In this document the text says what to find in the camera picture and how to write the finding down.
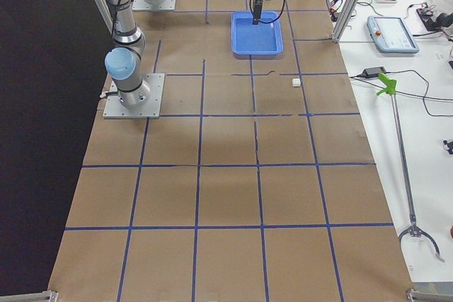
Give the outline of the robot teach pendant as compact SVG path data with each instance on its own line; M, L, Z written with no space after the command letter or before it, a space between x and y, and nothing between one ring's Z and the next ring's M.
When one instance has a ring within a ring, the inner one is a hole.
M382 53L416 54L418 44L400 17L369 16L367 28L376 48Z

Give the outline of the black power adapter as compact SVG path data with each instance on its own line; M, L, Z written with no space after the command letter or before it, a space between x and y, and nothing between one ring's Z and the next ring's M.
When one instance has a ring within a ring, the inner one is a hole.
M380 73L385 74L386 69L383 66L370 67L363 70L361 76L365 79L377 78Z

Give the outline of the white toy block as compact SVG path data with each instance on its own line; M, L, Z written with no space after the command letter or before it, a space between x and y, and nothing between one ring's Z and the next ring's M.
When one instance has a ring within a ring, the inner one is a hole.
M292 86L293 87L300 87L301 86L301 80L299 78L293 78L292 79Z

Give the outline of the green handled reacher grabber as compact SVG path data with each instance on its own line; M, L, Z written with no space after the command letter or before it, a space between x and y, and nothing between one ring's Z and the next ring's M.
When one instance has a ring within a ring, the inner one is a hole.
M399 153L400 153L400 157L401 157L403 180L404 180L404 185L405 185L405 190L406 190L406 197L407 197L407 201L408 201L408 210L409 210L408 216L409 216L410 224L407 228L403 229L402 232L399 233L399 235L398 235L399 242L402 243L402 240L403 240L404 236L406 236L406 235L409 235L412 238L422 238L424 236L432 243L434 250L435 250L435 257L440 262L445 262L445 260L440 255L440 248L439 248L437 242L435 241L435 239L429 233L427 233L426 231L424 231L417 225L417 216L416 216L415 207L414 207L414 203L413 203L411 182L410 182L410 176L409 176L409 172L408 172L408 164L407 164L407 160L406 160L406 152L405 152L404 142L403 142L403 133L402 133L402 129L401 129L401 121L400 121L398 103L397 103L397 98L396 98L397 81L396 81L396 79L390 79L383 72L378 73L378 79L384 84L384 87L377 93L377 95L381 95L381 94L385 93L385 94L389 95L390 99L391 99L392 112L393 112L394 122L395 122L395 127L396 127L396 135L397 135Z

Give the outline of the blue plastic tray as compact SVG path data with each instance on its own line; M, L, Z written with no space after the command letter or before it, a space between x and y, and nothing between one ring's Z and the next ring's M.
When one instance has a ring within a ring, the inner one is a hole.
M235 11L231 15L231 50L237 57L271 59L283 53L280 20L275 11L264 11L261 20L253 24L250 11Z

